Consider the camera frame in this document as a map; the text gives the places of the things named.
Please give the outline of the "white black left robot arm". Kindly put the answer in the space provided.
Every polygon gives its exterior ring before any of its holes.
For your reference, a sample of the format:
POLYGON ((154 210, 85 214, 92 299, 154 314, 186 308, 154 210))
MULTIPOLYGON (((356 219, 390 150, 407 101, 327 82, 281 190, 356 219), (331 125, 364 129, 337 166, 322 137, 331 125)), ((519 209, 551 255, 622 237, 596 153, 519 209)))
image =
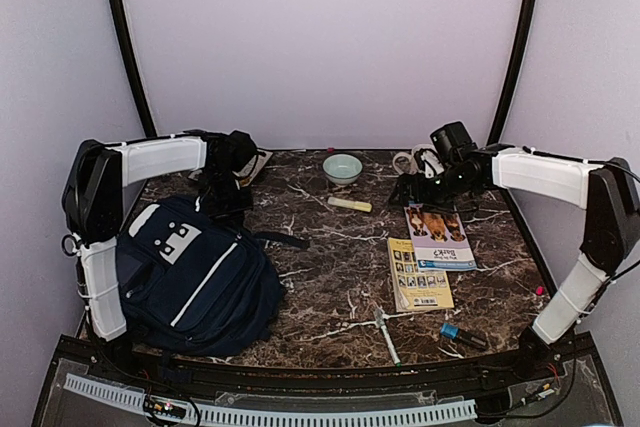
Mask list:
POLYGON ((151 139, 103 144, 84 141, 62 194, 69 231, 66 255, 79 259, 80 294, 94 332, 112 341, 126 330, 116 274, 117 238, 124 224, 123 192, 131 184, 197 171, 197 211, 236 219, 253 205, 248 180, 261 153, 250 135, 190 130, 151 139))

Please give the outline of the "yellow paperback book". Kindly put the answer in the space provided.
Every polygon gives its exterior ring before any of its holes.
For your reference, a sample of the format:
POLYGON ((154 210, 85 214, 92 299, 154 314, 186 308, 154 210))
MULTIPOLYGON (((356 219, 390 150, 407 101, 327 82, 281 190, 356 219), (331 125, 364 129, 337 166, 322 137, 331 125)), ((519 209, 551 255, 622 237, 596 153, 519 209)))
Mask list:
POLYGON ((451 309, 454 300, 445 271, 420 269, 410 240, 387 240, 391 283, 398 313, 451 309))

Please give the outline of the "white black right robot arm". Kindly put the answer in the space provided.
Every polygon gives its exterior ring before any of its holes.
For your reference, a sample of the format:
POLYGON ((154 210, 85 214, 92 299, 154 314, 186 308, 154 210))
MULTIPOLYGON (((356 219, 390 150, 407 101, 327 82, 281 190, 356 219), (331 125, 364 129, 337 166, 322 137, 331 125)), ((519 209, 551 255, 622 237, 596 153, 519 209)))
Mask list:
POLYGON ((558 341, 589 314, 637 250, 639 176, 621 157, 585 159, 507 144, 470 144, 441 158, 444 170, 432 178, 400 175, 391 202, 445 209, 462 194, 511 192, 544 259, 567 263, 551 268, 558 287, 529 328, 536 342, 510 360, 511 373, 530 381, 549 363, 544 345, 558 341))

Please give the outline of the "navy blue student backpack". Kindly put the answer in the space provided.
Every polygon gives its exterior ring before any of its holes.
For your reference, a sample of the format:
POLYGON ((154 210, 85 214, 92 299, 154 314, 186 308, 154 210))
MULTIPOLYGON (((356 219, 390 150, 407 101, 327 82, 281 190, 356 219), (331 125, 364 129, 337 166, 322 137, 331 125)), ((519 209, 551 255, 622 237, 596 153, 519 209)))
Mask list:
POLYGON ((170 353, 213 357, 268 339, 284 288, 267 241, 309 246, 287 234, 216 222, 187 196, 148 205, 117 238, 128 334, 170 353))

